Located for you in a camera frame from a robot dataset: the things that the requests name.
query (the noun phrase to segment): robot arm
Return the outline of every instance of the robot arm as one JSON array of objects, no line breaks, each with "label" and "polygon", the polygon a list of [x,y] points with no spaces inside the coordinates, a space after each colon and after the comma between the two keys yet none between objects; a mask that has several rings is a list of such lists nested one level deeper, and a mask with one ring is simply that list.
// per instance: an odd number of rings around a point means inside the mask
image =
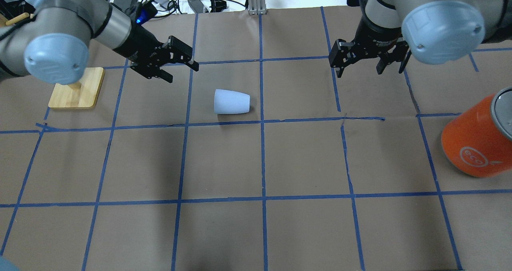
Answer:
[{"label": "robot arm", "polygon": [[365,58],[380,58],[378,74],[393,62],[401,63],[401,73],[411,54],[426,64],[442,64],[480,43],[512,38],[512,0],[347,2],[361,6],[362,19],[351,42],[338,39],[331,49],[329,63],[338,78],[345,67]]},{"label": "robot arm", "polygon": [[49,83],[76,82],[93,38],[131,60],[131,68],[146,78],[172,82],[172,75],[160,69],[167,63],[199,70],[192,47],[174,36],[159,42],[104,0],[26,1],[36,8],[36,17],[0,29],[0,81],[32,74]]}]

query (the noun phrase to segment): orange can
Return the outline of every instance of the orange can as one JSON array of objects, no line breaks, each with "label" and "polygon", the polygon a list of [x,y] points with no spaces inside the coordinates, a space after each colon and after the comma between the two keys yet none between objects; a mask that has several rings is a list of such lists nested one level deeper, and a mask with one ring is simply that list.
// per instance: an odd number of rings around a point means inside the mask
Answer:
[{"label": "orange can", "polygon": [[512,87],[484,98],[444,127],[448,160],[475,177],[512,169]]}]

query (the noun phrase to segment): white logo on orange can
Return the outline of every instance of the white logo on orange can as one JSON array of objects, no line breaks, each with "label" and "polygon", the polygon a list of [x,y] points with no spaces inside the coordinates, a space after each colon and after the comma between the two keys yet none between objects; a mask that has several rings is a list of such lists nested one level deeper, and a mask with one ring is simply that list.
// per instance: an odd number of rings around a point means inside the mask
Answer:
[{"label": "white logo on orange can", "polygon": [[489,160],[478,150],[473,147],[463,147],[460,149],[460,158],[464,163],[473,167],[486,167]]}]

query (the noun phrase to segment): silver can lid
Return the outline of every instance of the silver can lid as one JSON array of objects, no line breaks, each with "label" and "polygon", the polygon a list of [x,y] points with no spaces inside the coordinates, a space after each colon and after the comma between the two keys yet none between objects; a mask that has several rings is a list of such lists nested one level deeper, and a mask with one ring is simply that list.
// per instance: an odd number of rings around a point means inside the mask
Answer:
[{"label": "silver can lid", "polygon": [[512,87],[496,93],[490,106],[492,119],[503,135],[512,140]]}]

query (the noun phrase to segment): red cylinder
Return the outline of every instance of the red cylinder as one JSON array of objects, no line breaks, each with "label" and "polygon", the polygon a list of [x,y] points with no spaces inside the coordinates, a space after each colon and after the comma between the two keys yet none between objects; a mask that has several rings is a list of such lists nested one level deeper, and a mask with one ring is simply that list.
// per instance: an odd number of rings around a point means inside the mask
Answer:
[{"label": "red cylinder", "polygon": [[486,97],[443,130],[444,154],[464,173],[496,176],[512,169],[512,87]]}]

